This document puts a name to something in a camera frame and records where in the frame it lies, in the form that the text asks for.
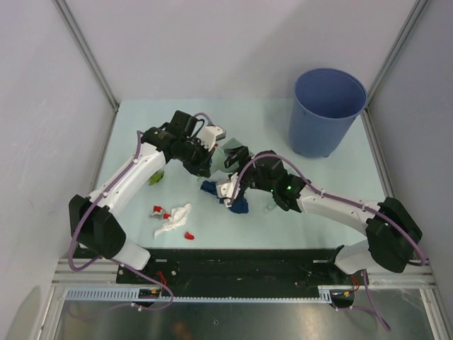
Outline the small green hand brush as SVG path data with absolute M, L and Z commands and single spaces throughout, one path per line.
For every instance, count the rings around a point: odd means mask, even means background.
M 236 138 L 227 140 L 224 144 L 215 147 L 210 167 L 211 175 L 217 172 L 226 174 L 240 171 L 251 160 L 253 153 Z

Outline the green plastic dustpan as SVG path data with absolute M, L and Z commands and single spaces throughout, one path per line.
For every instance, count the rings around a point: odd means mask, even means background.
M 263 212 L 264 213 L 271 213 L 272 211 L 274 211 L 277 208 L 278 208 L 277 203 L 275 201 L 273 201 L 273 200 L 270 200 L 270 201 L 268 201 L 265 204 L 265 207 L 263 208 Z

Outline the blue plastic waste bin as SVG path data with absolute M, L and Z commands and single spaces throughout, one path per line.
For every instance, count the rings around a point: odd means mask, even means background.
M 303 73 L 294 83 L 289 122 L 293 152 L 308 158 L 330 156 L 367 102 L 366 88 L 347 72 L 317 68 Z

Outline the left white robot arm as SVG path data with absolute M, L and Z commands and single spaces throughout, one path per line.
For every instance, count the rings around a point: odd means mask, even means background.
M 226 132 L 205 114 L 177 110 L 170 122 L 137 133 L 134 154 L 106 183 L 86 197 L 75 195 L 69 202 L 71 244 L 93 251 L 97 257 L 132 268 L 141 283 L 155 278 L 151 254 L 130 240 L 117 221 L 118 215 L 152 175 L 176 159 L 194 176 L 210 176 L 212 155 Z

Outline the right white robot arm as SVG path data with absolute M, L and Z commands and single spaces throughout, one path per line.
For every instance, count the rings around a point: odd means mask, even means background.
M 328 260 L 326 275 L 343 284 L 352 274 L 375 265 L 402 273 L 419 253 L 423 233 L 402 203 L 387 197 L 382 202 L 354 201 L 317 189 L 300 170 L 286 170 L 289 160 L 269 150 L 251 156 L 247 147 L 225 151 L 224 166 L 233 171 L 217 183 L 217 194 L 230 208 L 248 189 L 271 194 L 284 211 L 309 213 L 348 226 L 365 236 L 351 246 L 340 246 Z

